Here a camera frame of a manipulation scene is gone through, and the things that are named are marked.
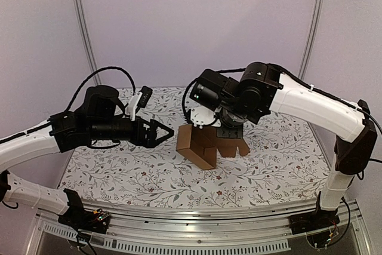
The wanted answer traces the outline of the brown cardboard box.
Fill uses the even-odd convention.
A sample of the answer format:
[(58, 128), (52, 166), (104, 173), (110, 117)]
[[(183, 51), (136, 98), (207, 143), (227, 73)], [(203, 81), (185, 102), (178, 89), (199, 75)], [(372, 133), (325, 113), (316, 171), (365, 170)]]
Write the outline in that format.
[(217, 166), (218, 155), (223, 158), (247, 156), (250, 148), (238, 131), (186, 124), (178, 128), (176, 151), (201, 170), (211, 170)]

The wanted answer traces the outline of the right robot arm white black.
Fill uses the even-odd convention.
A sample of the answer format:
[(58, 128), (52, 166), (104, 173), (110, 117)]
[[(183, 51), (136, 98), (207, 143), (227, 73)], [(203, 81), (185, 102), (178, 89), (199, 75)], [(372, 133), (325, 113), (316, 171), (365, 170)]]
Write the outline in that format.
[(191, 111), (191, 122), (195, 126), (215, 125), (222, 137), (240, 137), (244, 122), (256, 124), (263, 116), (278, 113), (335, 134), (333, 166), (319, 194), (318, 208), (308, 220), (311, 227), (322, 228), (331, 220), (354, 176), (368, 165), (379, 125), (365, 101), (349, 102), (324, 92), (280, 65), (254, 62), (240, 71), (240, 80), (211, 69), (193, 80), (190, 98), (200, 106)]

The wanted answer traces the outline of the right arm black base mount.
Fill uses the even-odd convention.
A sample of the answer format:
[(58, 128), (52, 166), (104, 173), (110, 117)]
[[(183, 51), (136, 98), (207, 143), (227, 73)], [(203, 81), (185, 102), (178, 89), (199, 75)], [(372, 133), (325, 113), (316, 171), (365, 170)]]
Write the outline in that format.
[(333, 226), (336, 228), (340, 222), (337, 214), (338, 209), (323, 210), (320, 205), (320, 200), (321, 192), (319, 192), (313, 211), (294, 214), (288, 217), (289, 228), (293, 235), (326, 228), (324, 232), (314, 233), (306, 237), (307, 242), (315, 249), (327, 248), (329, 246), (334, 236), (334, 233), (329, 231), (329, 227)]

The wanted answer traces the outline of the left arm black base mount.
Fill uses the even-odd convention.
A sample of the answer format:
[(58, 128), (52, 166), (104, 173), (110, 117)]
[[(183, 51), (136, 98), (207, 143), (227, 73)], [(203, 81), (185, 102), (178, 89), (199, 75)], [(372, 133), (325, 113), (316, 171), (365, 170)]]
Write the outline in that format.
[(88, 211), (76, 191), (64, 189), (63, 192), (67, 195), (68, 209), (62, 215), (58, 216), (58, 222), (74, 229), (95, 232), (98, 234), (106, 234), (111, 214), (98, 208), (93, 211)]

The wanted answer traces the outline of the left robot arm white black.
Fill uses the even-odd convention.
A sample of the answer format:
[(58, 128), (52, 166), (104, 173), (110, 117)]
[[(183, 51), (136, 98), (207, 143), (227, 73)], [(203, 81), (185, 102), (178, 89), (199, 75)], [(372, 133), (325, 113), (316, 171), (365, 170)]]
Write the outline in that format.
[(46, 121), (1, 139), (1, 201), (15, 202), (66, 216), (82, 228), (88, 213), (78, 193), (70, 189), (50, 189), (28, 182), (9, 169), (44, 155), (65, 153), (95, 141), (114, 145), (128, 141), (134, 146), (155, 148), (174, 135), (174, 130), (157, 120), (136, 115), (146, 107), (152, 89), (143, 87), (124, 105), (117, 89), (97, 85), (86, 90), (84, 102), (75, 111), (55, 114)]

